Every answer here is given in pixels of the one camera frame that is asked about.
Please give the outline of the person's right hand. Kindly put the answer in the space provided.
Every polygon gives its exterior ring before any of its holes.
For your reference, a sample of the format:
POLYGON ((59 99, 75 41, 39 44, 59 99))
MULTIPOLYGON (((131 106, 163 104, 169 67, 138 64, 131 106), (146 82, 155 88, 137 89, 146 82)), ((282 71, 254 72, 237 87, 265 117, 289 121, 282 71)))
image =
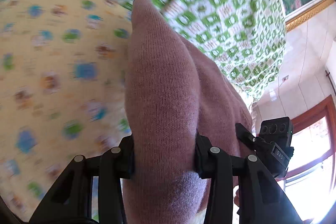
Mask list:
POLYGON ((240 189, 238 186, 234 188, 234 204, 240 207, 240 189))

